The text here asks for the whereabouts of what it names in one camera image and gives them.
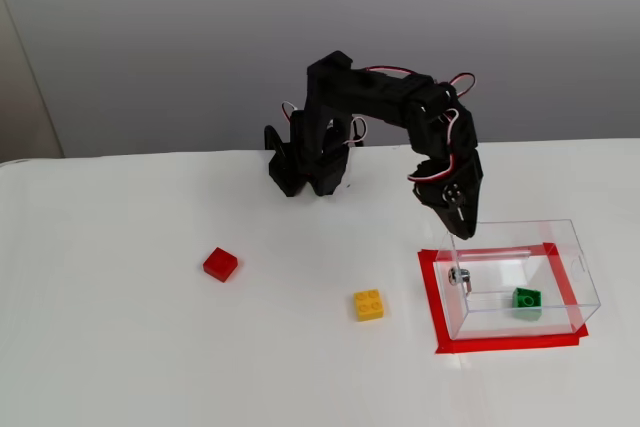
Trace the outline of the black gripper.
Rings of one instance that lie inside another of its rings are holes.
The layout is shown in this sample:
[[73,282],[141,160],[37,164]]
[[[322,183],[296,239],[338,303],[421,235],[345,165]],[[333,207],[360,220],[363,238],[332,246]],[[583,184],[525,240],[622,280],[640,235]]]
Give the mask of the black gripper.
[[450,234],[466,240],[477,230],[483,170],[471,113],[464,108],[451,108],[446,114],[450,119],[447,143],[453,156],[452,180],[413,180],[413,193],[437,214]]

